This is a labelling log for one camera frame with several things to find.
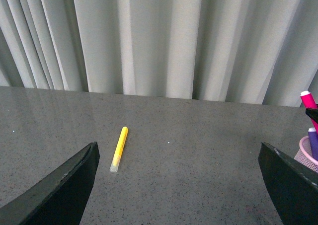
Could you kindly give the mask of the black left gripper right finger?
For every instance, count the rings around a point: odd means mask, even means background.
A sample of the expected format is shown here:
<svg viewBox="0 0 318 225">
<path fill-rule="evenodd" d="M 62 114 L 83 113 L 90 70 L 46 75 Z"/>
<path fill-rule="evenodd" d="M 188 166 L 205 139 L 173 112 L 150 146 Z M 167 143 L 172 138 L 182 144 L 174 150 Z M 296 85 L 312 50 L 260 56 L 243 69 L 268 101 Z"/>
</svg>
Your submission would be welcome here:
<svg viewBox="0 0 318 225">
<path fill-rule="evenodd" d="M 285 225 L 318 223 L 318 174 L 269 143 L 258 163 L 270 199 Z"/>
</svg>

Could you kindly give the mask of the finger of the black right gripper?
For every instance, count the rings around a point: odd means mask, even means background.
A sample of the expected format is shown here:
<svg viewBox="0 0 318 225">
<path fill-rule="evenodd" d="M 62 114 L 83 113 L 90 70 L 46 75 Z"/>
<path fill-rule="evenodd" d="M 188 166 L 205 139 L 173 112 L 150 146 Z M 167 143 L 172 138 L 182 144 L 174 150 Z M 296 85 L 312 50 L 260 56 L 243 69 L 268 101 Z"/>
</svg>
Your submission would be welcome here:
<svg viewBox="0 0 318 225">
<path fill-rule="evenodd" d="M 306 115 L 309 116 L 315 123 L 318 123 L 318 109 L 306 108 Z"/>
</svg>

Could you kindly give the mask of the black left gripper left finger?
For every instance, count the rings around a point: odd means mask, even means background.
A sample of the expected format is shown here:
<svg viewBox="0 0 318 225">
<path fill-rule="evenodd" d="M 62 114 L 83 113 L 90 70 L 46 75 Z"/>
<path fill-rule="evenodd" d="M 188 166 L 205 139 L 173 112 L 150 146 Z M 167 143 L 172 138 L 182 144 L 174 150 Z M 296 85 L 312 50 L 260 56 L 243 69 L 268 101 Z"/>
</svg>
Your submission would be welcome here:
<svg viewBox="0 0 318 225">
<path fill-rule="evenodd" d="M 78 225 L 99 164 L 97 142 L 88 144 L 57 169 L 0 209 L 2 225 Z"/>
</svg>

